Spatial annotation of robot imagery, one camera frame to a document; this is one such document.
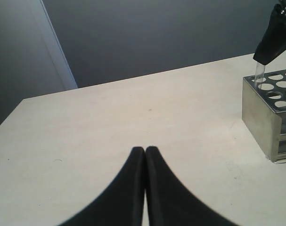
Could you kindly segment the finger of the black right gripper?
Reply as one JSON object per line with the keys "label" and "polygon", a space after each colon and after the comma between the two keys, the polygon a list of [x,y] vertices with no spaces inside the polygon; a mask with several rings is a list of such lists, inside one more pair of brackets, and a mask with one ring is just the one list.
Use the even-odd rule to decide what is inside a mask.
{"label": "finger of the black right gripper", "polygon": [[267,65],[286,51],[286,4],[276,4],[253,59]]}

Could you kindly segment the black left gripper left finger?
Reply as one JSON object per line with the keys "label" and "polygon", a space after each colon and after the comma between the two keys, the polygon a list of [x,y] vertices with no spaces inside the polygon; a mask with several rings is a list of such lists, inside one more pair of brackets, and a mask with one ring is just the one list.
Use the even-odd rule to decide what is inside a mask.
{"label": "black left gripper left finger", "polygon": [[63,226],[140,226],[145,195],[145,151],[134,147],[109,186]]}

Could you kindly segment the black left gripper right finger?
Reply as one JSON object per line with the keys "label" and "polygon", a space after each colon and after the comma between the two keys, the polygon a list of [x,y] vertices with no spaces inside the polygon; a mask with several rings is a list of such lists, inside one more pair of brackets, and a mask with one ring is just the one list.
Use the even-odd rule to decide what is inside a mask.
{"label": "black left gripper right finger", "polygon": [[175,176],[156,146],[145,152],[147,210],[151,226],[233,226],[196,198]]}

